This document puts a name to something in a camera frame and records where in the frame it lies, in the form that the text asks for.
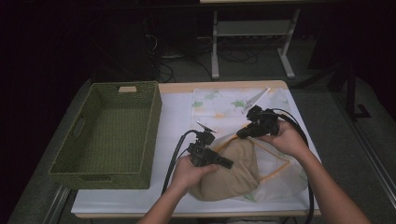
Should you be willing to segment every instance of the person's left hand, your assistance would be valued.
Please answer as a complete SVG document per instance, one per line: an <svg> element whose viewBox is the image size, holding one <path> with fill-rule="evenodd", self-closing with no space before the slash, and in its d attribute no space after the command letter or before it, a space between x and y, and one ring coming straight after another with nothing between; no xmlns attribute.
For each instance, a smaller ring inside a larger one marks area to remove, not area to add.
<svg viewBox="0 0 396 224"><path fill-rule="evenodd" d="M202 176L215 172L218 169L219 166L216 164L195 167L191 163L191 156L181 157L177 162L176 169L172 177L172 183L169 188L178 188L186 194L189 188L198 184Z"/></svg>

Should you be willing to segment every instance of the dark background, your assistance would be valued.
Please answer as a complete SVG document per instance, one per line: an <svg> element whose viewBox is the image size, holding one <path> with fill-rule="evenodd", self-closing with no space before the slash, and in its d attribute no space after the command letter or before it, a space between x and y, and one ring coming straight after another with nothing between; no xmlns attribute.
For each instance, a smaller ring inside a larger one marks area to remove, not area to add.
<svg viewBox="0 0 396 224"><path fill-rule="evenodd" d="M0 223L7 222L65 110L86 80L156 78L156 59L148 54L144 33L155 34L168 45L179 41L183 43L178 45L180 50L189 54L195 52L196 36L210 34L212 14L208 11L172 15L156 11L149 14L149 23L143 23L147 11L86 10L98 2L0 3ZM318 39L313 68L340 61L353 66L396 118L394 11L394 3L377 1L374 5L305 7L294 38ZM246 16L241 11L225 13L225 17L235 15Z"/></svg>

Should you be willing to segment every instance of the white metal stand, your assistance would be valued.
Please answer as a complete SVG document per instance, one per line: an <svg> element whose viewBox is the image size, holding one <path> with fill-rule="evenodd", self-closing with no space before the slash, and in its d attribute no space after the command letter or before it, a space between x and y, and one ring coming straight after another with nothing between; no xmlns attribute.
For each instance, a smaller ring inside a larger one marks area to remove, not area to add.
<svg viewBox="0 0 396 224"><path fill-rule="evenodd" d="M273 21L218 21L218 12L213 18L213 49L212 49L212 78L219 79L218 61L218 36L233 35L284 35L286 37L283 47L278 49L280 61L288 78L294 78L287 52L294 33L300 9L294 10L291 20Z"/></svg>

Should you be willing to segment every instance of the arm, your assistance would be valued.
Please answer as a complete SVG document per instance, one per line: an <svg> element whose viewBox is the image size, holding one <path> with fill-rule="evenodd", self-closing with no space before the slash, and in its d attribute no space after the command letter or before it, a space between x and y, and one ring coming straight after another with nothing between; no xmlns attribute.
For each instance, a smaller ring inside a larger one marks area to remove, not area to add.
<svg viewBox="0 0 396 224"><path fill-rule="evenodd" d="M202 176L217 169L217 165L194 167L189 156L181 157L168 189L138 223L168 223L178 202L187 194L189 188L198 184Z"/></svg>
<svg viewBox="0 0 396 224"><path fill-rule="evenodd" d="M286 121L279 122L278 136L261 136L279 151L294 157L304 168L327 223L370 223L366 215L335 183L301 136Z"/></svg>

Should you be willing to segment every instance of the folded fabric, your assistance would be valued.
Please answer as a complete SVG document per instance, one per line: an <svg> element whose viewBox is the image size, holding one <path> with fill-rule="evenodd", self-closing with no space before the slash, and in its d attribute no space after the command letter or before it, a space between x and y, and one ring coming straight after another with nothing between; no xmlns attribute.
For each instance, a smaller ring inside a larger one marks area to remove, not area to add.
<svg viewBox="0 0 396 224"><path fill-rule="evenodd" d="M220 156L233 161L233 167L220 167L205 175L190 193L201 201L218 201L244 195L260 184L254 143L248 139L232 137L215 149Z"/></svg>

